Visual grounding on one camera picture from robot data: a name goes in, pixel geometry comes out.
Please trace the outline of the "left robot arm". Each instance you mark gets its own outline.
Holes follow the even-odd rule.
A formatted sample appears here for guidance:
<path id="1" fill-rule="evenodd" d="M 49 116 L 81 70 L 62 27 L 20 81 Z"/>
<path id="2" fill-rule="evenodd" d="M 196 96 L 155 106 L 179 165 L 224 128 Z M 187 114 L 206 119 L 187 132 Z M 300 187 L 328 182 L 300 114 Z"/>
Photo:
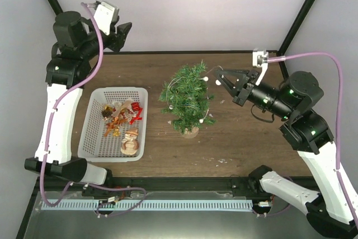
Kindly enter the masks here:
<path id="1" fill-rule="evenodd" d="M 108 48 L 119 52 L 132 23 L 118 24 L 119 16 L 109 19 L 106 30 L 96 30 L 102 19 L 91 21 L 79 12 L 67 11 L 56 16 L 53 31 L 56 43 L 46 67 L 47 108 L 43 133 L 34 157 L 25 159 L 28 171 L 41 177 L 52 176 L 70 182 L 94 184 L 101 196 L 109 196 L 114 182 L 111 172 L 74 157 L 71 150 L 72 129 L 79 99 L 88 78 L 94 74 L 90 61 L 103 58 Z"/>

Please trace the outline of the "white perforated plastic basket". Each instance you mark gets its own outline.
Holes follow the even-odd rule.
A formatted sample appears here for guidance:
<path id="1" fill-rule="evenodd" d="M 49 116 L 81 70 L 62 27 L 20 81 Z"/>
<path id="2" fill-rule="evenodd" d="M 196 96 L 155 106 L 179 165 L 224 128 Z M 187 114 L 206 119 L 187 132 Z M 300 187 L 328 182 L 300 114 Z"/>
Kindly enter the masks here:
<path id="1" fill-rule="evenodd" d="M 106 87 L 92 92 L 78 156 L 89 162 L 130 162 L 144 154 L 148 91 Z"/>

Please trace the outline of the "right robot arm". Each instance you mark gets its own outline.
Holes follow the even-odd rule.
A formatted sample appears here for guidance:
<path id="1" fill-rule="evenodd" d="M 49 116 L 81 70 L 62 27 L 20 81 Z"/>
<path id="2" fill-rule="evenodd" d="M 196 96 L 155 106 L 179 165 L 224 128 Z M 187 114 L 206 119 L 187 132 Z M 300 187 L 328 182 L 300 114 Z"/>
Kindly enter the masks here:
<path id="1" fill-rule="evenodd" d="M 304 160 L 318 186 L 318 191 L 309 190 L 262 165 L 249 175 L 249 191 L 278 196 L 296 207 L 324 237 L 354 238 L 357 193 L 343 168 L 336 167 L 337 147 L 327 122 L 313 110 L 324 95 L 315 76 L 298 71 L 279 87 L 260 82 L 256 70 L 218 69 L 215 76 L 235 104 L 251 102 L 281 119 L 282 136 Z"/>

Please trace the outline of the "red gift box ornament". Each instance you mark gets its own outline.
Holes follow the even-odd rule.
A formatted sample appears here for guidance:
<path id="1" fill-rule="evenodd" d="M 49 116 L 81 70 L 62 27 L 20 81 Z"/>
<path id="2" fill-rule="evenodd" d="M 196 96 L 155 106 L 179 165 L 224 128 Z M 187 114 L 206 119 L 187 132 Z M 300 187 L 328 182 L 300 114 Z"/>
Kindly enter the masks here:
<path id="1" fill-rule="evenodd" d="M 132 111 L 139 111 L 140 110 L 140 105 L 138 102 L 132 102 L 131 103 L 131 109 Z"/>

